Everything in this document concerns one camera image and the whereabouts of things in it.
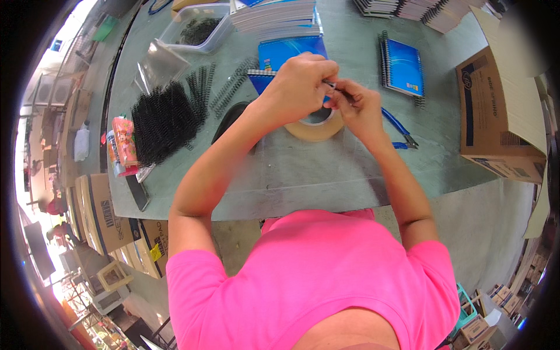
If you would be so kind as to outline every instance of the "blue-handled pliers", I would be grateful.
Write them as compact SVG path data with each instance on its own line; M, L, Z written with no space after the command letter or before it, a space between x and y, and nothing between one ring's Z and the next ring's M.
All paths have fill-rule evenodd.
M326 79L323 79L323 82L330 85L333 89L337 89L337 84L333 83L331 81L328 81ZM352 97L352 95L350 95L349 93L347 93L344 90L339 90L342 93L342 95L344 95L344 97L346 97L346 99L348 100L348 102L350 102L351 104L354 103L354 98ZM418 149L418 142L416 142L412 136L410 136L410 133L408 132L408 130L406 130L404 128L404 126L393 116L393 114L389 113L385 108L381 107L381 113L385 116L385 118L387 118L391 124L398 130L400 131L400 133L404 136L405 139L407 139L407 142L393 142L393 147L395 147L396 149L402 149L402 150L407 150L409 148L414 148L415 150Z
M389 113L385 108L381 107L381 113L385 118L389 120L389 122L407 139L407 142L393 142L393 147L396 149L403 149L407 150L409 148L414 148L415 150L418 149L418 142L416 142L408 130L404 128L404 126L393 116L393 114Z

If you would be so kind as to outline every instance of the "person in red shirt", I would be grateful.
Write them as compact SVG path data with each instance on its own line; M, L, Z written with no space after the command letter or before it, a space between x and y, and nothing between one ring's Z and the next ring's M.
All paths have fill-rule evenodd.
M371 209L297 211L267 220L228 278L211 214L232 169L261 137L318 110L325 95L324 106L340 110L379 163L402 244ZM179 349L433 350L459 318L449 252L426 195L383 130L379 93L339 79L336 62L320 55L290 58L185 174L169 212L169 256Z
M41 198L39 199L39 210L43 213L48 213L51 215L64 215L64 203L62 199L58 197L54 197L53 200L48 202L48 199Z

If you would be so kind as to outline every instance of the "clear plastic bag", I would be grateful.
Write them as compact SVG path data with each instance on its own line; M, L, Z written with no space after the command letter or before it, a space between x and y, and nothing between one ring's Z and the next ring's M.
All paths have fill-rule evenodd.
M150 43L146 56L137 62L138 72L133 83L149 94L158 86L164 86L171 80L177 80L190 67L190 63L167 48L159 39Z

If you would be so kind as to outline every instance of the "stack of notebooks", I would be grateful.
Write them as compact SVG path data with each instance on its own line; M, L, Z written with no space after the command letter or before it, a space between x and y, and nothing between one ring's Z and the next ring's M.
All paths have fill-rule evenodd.
M438 4L438 0L401 0L396 15L413 21L420 21L424 14Z
M424 96L420 52L386 36L380 38L383 86L407 95Z
M447 33L470 12L470 5L481 8L485 3L486 0L442 0L424 14L422 22L441 33Z
M399 5L398 0L354 0L364 16L391 18Z
M323 33L315 0L230 0L230 18L259 41Z

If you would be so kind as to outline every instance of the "concrete floor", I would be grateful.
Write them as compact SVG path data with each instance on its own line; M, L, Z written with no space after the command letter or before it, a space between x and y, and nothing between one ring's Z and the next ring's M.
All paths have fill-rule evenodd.
M533 185L497 179L430 200L441 241L449 249L455 278L467 293L507 283L521 254ZM374 208L376 220L400 240L391 206ZM243 266L260 237L258 220L214 222L212 234L229 276ZM134 275L124 306L157 329L168 317L167 280L121 264ZM171 325L162 334L172 337Z

